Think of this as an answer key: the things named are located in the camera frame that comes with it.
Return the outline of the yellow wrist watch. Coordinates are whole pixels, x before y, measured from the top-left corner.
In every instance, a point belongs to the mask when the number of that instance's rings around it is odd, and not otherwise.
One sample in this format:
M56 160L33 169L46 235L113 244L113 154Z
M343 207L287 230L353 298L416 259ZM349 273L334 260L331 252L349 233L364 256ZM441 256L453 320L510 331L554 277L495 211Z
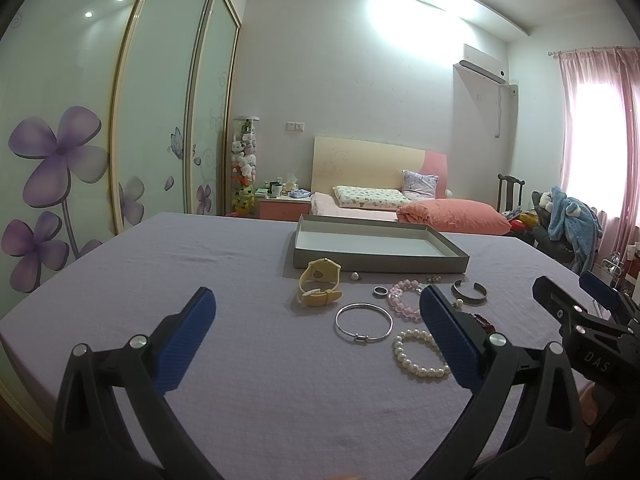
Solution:
M333 260L321 258L311 261L298 280L298 302L312 308L335 304L343 296L341 274L341 266Z

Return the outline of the blue plush robe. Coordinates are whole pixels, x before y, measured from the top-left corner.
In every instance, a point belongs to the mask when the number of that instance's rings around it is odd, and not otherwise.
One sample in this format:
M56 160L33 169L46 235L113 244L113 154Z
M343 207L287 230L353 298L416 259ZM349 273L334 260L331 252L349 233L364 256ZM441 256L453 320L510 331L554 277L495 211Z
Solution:
M602 237L597 215L580 200L567 196L558 186L551 189L551 203L550 240L556 242L564 237L574 252L570 268L577 274L590 271Z

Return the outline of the pink curtain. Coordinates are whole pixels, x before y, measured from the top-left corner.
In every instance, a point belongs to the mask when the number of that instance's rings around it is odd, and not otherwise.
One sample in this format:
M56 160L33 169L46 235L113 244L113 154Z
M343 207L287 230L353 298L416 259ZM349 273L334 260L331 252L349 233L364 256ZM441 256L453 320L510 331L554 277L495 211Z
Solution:
M561 188L606 214L605 250L624 252L639 232L639 50L563 51Z

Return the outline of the dark wooden chair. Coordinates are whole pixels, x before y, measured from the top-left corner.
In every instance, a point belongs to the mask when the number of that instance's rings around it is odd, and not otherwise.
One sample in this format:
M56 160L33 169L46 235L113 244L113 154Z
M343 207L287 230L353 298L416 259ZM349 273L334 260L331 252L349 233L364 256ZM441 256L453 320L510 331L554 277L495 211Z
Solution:
M522 206L525 181L508 174L498 174L497 210L512 211Z

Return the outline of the coral folded duvet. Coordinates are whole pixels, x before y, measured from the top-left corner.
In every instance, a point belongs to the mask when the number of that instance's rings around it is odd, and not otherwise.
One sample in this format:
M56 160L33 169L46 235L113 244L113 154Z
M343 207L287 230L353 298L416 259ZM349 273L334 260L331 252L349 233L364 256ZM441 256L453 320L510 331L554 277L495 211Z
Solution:
M438 232L480 235L506 235L511 225L490 205L475 200L440 198L420 200L397 211L399 222L424 224Z

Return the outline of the purple table cloth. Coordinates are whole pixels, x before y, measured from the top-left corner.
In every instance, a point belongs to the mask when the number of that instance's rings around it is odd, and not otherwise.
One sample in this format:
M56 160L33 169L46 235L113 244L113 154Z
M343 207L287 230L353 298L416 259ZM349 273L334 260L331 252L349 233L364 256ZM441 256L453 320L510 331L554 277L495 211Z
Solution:
M350 344L295 298L295 226L159 214L47 280L2 318L29 392L53 408L74 344L118 348L213 291L212 328L168 401L228 479L446 479L426 461L468 393L419 382L388 342Z

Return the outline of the purple patterned pillow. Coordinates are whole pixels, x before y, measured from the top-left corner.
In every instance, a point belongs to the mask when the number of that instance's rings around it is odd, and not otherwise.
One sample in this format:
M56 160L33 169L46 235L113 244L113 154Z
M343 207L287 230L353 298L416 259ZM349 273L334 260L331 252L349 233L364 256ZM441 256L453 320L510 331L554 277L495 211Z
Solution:
M418 172L404 170L402 172L401 193L412 202L421 200L434 200L437 197L437 185L439 177L436 174L419 174Z

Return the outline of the white air conditioner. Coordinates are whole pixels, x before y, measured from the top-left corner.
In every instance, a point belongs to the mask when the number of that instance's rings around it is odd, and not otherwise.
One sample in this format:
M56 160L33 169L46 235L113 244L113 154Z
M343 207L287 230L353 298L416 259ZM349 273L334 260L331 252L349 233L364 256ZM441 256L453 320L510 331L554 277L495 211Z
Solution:
M472 70L472 72L496 84L506 84L508 80L506 64L468 44L463 46L462 58L459 61L459 65L467 70Z

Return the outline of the grey shallow tray box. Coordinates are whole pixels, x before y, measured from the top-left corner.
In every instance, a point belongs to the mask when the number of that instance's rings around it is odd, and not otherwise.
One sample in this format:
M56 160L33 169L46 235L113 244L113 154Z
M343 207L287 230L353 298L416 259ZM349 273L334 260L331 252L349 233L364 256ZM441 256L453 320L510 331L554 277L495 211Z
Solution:
M429 226L305 214L297 223L293 266L322 258L343 271L379 274L463 274L470 260Z

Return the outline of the bed with beige headboard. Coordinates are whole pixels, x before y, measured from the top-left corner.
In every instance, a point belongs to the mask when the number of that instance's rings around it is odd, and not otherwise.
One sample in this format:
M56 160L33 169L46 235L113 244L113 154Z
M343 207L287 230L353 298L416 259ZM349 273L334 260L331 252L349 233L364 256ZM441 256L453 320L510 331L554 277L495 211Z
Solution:
M333 188L337 185L360 188L402 187L402 172L436 174L437 197L452 198L448 192L447 156L437 152L372 141L330 138L314 139L311 171L311 209L316 214L396 221L397 210L367 210L341 207Z

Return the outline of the floral white pillow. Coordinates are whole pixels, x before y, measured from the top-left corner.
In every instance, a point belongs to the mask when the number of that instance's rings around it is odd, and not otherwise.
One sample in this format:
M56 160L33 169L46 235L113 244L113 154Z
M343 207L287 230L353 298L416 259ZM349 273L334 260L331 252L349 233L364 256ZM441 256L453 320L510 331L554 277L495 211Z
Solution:
M360 188L337 185L333 188L337 203L344 208L367 210L397 210L410 200L394 188Z

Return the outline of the pink bedside table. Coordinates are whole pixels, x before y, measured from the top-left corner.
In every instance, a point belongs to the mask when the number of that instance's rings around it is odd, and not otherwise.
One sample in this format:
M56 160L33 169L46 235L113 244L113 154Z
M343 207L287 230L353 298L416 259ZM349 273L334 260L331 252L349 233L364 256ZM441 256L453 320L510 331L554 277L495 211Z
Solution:
M262 220L297 222L310 210L310 198L260 198L256 203L257 217Z

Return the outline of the plush toy display tube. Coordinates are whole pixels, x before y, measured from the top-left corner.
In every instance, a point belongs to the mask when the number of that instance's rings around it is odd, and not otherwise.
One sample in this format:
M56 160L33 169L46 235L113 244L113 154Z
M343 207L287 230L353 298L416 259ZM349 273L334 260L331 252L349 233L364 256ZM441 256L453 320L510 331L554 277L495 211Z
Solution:
M256 180L257 116L234 120L230 155L231 213L247 217L253 213Z

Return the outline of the floral sliding wardrobe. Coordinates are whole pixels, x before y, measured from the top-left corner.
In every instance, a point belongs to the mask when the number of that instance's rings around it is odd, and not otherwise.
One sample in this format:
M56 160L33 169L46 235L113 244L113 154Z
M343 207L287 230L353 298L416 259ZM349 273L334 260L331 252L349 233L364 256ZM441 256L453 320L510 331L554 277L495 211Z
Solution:
M220 214L246 0L20 0L1 29L1 309L160 212Z

